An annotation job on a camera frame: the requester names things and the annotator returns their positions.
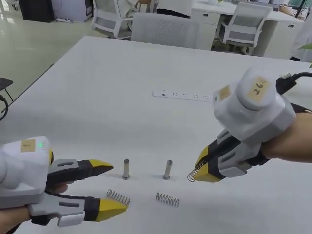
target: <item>electrical outlet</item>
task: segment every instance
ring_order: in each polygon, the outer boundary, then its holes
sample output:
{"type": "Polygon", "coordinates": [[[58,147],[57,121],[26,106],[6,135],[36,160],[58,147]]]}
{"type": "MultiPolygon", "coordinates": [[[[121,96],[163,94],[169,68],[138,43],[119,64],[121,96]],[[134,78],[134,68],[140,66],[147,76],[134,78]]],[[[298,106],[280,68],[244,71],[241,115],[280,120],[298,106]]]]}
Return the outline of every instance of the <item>electrical outlet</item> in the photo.
{"type": "Polygon", "coordinates": [[[213,100],[213,95],[207,95],[207,94],[201,95],[198,93],[193,94],[193,93],[186,93],[186,92],[170,91],[166,89],[153,90],[152,95],[154,97],[176,98],[176,99],[204,101],[204,102],[212,102],[213,100]]]}

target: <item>coil spring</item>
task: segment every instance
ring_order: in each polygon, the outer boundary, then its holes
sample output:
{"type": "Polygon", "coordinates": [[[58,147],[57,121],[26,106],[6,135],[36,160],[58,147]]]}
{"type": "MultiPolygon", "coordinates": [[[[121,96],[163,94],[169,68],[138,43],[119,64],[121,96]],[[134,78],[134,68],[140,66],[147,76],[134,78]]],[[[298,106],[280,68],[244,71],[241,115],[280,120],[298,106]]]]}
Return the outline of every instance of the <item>coil spring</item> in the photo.
{"type": "Polygon", "coordinates": [[[187,179],[189,180],[189,182],[193,183],[195,181],[195,175],[198,173],[199,169],[206,163],[207,163],[206,161],[202,161],[187,175],[187,179]]]}
{"type": "Polygon", "coordinates": [[[161,193],[157,193],[156,200],[176,207],[180,204],[180,199],[161,193]]]}
{"type": "Polygon", "coordinates": [[[107,191],[106,196],[108,198],[113,199],[115,201],[118,201],[118,202],[120,202],[120,203],[122,203],[122,204],[124,204],[126,206],[128,206],[129,203],[130,203],[130,198],[129,197],[121,195],[121,194],[119,194],[119,193],[117,193],[117,192],[115,192],[115,191],[113,191],[111,189],[109,189],[107,191]]]}

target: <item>office chair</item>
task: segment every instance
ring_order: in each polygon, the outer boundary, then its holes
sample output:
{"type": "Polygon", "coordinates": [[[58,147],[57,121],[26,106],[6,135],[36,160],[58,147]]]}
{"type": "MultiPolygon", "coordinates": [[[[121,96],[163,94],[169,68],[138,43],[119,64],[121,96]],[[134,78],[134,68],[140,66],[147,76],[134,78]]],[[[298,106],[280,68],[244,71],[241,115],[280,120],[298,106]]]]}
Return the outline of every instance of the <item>office chair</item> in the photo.
{"type": "Polygon", "coordinates": [[[223,44],[247,49],[256,47],[263,23],[271,11],[272,7],[239,3],[232,18],[219,25],[219,40],[223,44]]]}
{"type": "Polygon", "coordinates": [[[132,41],[196,48],[199,23],[182,17],[135,13],[132,41]]]}
{"type": "MultiPolygon", "coordinates": [[[[133,10],[139,11],[141,5],[133,10]]],[[[123,18],[118,0],[93,0],[93,19],[91,27],[101,29],[116,39],[126,39],[131,37],[132,17],[123,18]]]]}

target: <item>white plastic housing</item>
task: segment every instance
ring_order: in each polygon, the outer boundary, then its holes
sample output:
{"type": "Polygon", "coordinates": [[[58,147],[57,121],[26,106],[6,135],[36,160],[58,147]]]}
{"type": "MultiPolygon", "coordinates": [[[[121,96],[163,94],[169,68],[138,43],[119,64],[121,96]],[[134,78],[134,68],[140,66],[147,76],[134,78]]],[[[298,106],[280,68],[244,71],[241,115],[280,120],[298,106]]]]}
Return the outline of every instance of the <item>white plastic housing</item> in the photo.
{"type": "Polygon", "coordinates": [[[250,68],[240,82],[214,92],[216,119],[251,146],[279,135],[294,122],[295,112],[275,83],[269,73],[250,68]]]}
{"type": "Polygon", "coordinates": [[[9,197],[12,201],[18,197],[16,204],[23,196],[32,200],[32,195],[40,195],[45,190],[50,165],[49,141],[45,136],[30,140],[33,141],[5,144],[0,149],[0,203],[9,197]]]}

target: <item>metal pin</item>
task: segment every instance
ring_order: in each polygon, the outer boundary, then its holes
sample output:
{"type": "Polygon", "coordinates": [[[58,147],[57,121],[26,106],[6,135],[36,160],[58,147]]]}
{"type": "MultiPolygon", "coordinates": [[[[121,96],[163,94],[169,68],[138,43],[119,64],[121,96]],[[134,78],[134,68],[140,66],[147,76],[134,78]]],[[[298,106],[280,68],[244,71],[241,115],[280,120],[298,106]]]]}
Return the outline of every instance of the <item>metal pin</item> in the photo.
{"type": "Polygon", "coordinates": [[[123,179],[129,179],[130,175],[129,175],[129,160],[125,159],[123,161],[123,175],[122,178],[123,179]]]}
{"type": "Polygon", "coordinates": [[[172,166],[172,161],[171,160],[168,160],[167,161],[167,166],[166,166],[166,170],[165,170],[165,174],[162,176],[162,178],[164,180],[168,180],[170,179],[170,170],[171,170],[171,166],[172,166]]]}

